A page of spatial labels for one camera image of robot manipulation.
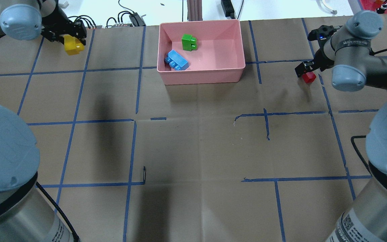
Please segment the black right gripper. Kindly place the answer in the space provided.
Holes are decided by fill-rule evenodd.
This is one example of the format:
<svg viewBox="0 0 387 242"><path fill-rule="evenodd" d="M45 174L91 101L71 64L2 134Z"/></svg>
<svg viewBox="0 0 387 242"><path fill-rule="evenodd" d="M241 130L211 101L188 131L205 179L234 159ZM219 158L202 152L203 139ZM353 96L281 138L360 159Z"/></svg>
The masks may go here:
<svg viewBox="0 0 387 242"><path fill-rule="evenodd" d="M313 72L317 69L324 71L332 67L332 60L327 57L323 50L316 51L314 58L309 62L301 62L296 66L295 73L298 78L301 78L302 75Z"/></svg>

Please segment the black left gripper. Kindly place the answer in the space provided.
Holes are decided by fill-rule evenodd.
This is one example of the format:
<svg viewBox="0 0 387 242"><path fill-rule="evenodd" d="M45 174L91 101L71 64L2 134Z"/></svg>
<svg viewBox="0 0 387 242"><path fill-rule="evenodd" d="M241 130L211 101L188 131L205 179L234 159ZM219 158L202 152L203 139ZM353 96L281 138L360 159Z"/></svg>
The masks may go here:
<svg viewBox="0 0 387 242"><path fill-rule="evenodd" d="M83 45L86 45L87 32L84 23L81 21L72 22L69 19L42 18L43 29L41 35L50 42L64 44L64 36L75 37Z"/></svg>

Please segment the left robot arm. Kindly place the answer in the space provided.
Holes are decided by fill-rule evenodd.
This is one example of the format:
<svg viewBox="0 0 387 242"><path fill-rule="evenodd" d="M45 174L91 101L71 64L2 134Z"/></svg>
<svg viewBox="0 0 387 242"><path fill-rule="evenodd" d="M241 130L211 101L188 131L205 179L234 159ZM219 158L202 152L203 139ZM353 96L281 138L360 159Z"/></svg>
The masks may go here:
<svg viewBox="0 0 387 242"><path fill-rule="evenodd" d="M86 44L82 22L57 0L0 0L0 38L60 42L69 55ZM40 152L28 125L0 105L0 242L79 242L66 215L37 181Z"/></svg>

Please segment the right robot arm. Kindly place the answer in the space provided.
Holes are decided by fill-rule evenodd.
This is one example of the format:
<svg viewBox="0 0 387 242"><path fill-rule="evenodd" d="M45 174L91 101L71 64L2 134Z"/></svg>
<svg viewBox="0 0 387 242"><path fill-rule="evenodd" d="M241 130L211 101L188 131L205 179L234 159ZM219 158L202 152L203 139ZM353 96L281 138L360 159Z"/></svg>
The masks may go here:
<svg viewBox="0 0 387 242"><path fill-rule="evenodd" d="M376 56L371 41L381 33L382 17L364 10L342 26L320 26L308 34L319 45L313 60L295 68L307 79L319 69L332 71L331 84L344 92L364 87L387 90L387 58ZM376 112L364 136L367 157L360 156L370 180L336 221L326 242L387 242L387 102Z"/></svg>

